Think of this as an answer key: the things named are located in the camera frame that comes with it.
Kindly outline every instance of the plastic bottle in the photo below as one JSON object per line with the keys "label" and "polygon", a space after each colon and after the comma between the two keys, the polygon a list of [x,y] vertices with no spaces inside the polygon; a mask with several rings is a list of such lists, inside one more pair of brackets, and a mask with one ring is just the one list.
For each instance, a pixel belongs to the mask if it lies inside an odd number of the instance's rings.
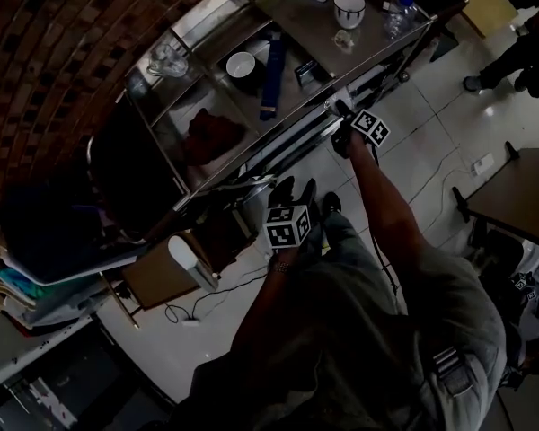
{"label": "plastic bottle", "polygon": [[417,8],[413,0],[392,0],[387,8],[385,30],[394,40],[407,32],[413,25]]}

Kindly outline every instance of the person's left arm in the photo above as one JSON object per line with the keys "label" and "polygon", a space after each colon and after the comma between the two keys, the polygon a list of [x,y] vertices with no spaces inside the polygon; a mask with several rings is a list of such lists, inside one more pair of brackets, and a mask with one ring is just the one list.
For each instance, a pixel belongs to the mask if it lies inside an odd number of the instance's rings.
{"label": "person's left arm", "polygon": [[[285,263],[290,267],[294,265],[297,259],[298,248],[280,250],[278,252],[278,262]],[[243,318],[242,324],[235,334],[232,342],[231,351],[243,347],[256,331],[269,310],[282,295],[282,291],[287,282],[287,274],[276,270],[270,270],[263,282],[260,292],[250,307],[250,310]]]}

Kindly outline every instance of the brick wall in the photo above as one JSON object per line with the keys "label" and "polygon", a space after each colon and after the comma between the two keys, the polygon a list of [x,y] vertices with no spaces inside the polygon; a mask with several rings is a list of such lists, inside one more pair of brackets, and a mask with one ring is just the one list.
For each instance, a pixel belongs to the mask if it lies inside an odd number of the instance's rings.
{"label": "brick wall", "polygon": [[123,75],[200,0],[0,0],[0,197],[84,150]]}

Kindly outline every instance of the shoe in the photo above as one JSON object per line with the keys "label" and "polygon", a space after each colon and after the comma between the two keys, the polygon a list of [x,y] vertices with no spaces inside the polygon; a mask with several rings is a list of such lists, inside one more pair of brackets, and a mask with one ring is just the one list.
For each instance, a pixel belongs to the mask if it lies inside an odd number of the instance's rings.
{"label": "shoe", "polygon": [[468,92],[479,92],[483,89],[482,80],[479,76],[466,76],[464,78],[464,88]]}
{"label": "shoe", "polygon": [[332,212],[341,212],[341,201],[340,197],[332,191],[329,191],[325,194],[325,197],[323,197],[322,217],[325,218]]}
{"label": "shoe", "polygon": [[513,83],[513,87],[515,88],[515,91],[517,92],[525,91],[527,89],[525,78],[523,78],[522,75],[518,76],[517,80]]}

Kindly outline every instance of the person in black pants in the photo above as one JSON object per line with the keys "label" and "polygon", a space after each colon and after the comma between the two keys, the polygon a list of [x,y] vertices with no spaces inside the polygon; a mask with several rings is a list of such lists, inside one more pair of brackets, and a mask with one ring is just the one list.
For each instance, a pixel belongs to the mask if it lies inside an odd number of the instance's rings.
{"label": "person in black pants", "polygon": [[493,89],[507,75],[523,70],[515,81],[518,92],[528,90],[539,97],[539,12],[526,23],[529,33],[517,39],[515,44],[481,70],[479,76],[467,76],[464,88],[469,92]]}

